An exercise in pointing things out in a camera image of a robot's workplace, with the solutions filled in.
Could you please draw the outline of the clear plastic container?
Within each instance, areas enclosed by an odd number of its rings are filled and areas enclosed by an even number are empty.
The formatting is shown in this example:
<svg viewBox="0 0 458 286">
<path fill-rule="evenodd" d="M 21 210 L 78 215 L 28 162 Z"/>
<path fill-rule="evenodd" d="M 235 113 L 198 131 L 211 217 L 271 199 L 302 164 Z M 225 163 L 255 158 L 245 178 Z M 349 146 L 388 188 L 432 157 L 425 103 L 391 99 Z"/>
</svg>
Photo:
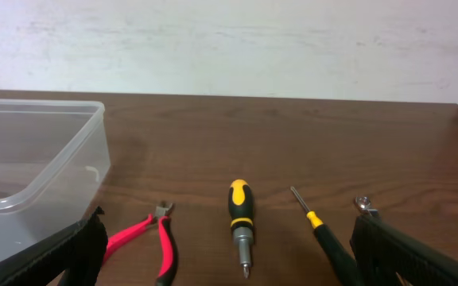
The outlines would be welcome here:
<svg viewBox="0 0 458 286">
<path fill-rule="evenodd" d="M 84 216 L 111 166 L 104 111 L 0 99 L 0 261 Z"/>
</svg>

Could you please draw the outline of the slim yellow black screwdriver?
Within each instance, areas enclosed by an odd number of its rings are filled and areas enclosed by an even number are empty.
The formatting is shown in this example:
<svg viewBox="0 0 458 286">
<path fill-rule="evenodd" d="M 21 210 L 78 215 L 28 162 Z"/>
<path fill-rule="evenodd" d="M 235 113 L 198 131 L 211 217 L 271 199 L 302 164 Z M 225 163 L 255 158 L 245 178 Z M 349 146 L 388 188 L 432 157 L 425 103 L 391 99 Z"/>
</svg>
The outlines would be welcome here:
<svg viewBox="0 0 458 286">
<path fill-rule="evenodd" d="M 290 188 L 305 212 L 305 217 L 313 228 L 313 234 L 318 244 L 328 258 L 337 280 L 343 286 L 363 286 L 355 259 L 346 251 L 328 225 L 312 211 L 301 198 L 295 187 Z"/>
</svg>

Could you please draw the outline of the small silver wrench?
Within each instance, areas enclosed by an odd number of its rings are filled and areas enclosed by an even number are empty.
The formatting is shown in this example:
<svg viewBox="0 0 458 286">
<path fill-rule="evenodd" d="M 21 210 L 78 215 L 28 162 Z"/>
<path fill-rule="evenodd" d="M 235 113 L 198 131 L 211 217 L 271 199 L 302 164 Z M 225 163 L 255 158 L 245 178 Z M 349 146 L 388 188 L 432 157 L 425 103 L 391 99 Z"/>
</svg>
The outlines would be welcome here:
<svg viewBox="0 0 458 286">
<path fill-rule="evenodd" d="M 354 199 L 356 209 L 361 215 L 370 215 L 375 218 L 380 218 L 377 209 L 373 208 L 370 199 L 366 196 L 358 196 Z"/>
</svg>

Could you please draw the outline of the stubby yellow black screwdriver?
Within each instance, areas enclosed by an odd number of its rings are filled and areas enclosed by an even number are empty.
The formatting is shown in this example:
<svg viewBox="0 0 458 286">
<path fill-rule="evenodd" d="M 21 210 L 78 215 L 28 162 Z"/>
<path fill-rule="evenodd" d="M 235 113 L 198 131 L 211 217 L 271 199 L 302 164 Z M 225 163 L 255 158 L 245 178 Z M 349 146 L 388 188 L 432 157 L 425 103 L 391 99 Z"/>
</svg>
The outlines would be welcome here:
<svg viewBox="0 0 458 286">
<path fill-rule="evenodd" d="M 249 279 L 253 266 L 251 250 L 254 244 L 254 196 L 245 180 L 237 179 L 231 183 L 228 210 L 233 241 L 238 247 L 239 264 L 244 278 Z"/>
</svg>

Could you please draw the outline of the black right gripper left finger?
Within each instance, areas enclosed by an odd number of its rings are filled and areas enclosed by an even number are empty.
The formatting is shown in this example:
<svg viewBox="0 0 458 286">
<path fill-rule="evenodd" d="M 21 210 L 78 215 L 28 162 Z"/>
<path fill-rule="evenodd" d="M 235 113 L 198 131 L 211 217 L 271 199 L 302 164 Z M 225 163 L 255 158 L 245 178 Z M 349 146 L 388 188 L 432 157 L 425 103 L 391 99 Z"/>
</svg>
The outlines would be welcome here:
<svg viewBox="0 0 458 286">
<path fill-rule="evenodd" d="M 87 218 L 0 261 L 0 286 L 96 284 L 108 244 L 101 207 Z"/>
</svg>

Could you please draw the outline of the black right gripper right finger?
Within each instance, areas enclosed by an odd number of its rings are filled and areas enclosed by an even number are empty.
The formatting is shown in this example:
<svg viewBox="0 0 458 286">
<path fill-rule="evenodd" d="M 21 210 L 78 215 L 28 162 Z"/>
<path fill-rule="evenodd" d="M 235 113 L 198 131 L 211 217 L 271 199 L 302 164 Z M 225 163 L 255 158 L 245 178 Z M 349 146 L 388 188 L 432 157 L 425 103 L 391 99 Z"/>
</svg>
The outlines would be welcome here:
<svg viewBox="0 0 458 286">
<path fill-rule="evenodd" d="M 458 286 L 458 261 L 370 215 L 356 218 L 351 248 L 366 285 Z"/>
</svg>

